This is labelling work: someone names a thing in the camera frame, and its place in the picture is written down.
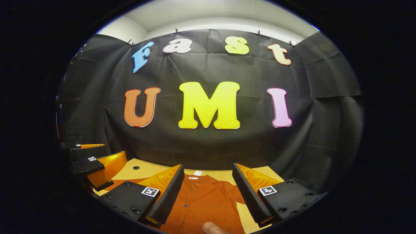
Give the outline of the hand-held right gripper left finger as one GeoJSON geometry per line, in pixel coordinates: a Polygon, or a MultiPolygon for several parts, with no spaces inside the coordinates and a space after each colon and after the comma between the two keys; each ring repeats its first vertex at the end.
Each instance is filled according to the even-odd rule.
{"type": "Polygon", "coordinates": [[[159,228],[171,213],[184,176],[179,164],[138,183],[124,181],[98,200],[128,219],[159,228]]]}

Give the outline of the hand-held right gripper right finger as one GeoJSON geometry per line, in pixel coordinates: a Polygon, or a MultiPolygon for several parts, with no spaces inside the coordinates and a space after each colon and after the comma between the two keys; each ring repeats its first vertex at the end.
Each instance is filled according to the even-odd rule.
{"type": "Polygon", "coordinates": [[[239,163],[233,179],[259,227],[292,219],[323,199],[327,193],[311,190],[298,179],[280,182],[239,163]]]}

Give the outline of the rust orange coat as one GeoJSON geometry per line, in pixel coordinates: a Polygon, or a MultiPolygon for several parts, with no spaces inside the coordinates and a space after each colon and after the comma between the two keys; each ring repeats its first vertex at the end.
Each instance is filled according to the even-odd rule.
{"type": "Polygon", "coordinates": [[[231,234],[245,234],[237,209],[245,203],[237,186],[209,175],[185,175],[181,190],[165,224],[154,228],[167,234],[205,234],[212,222],[231,234]]]}

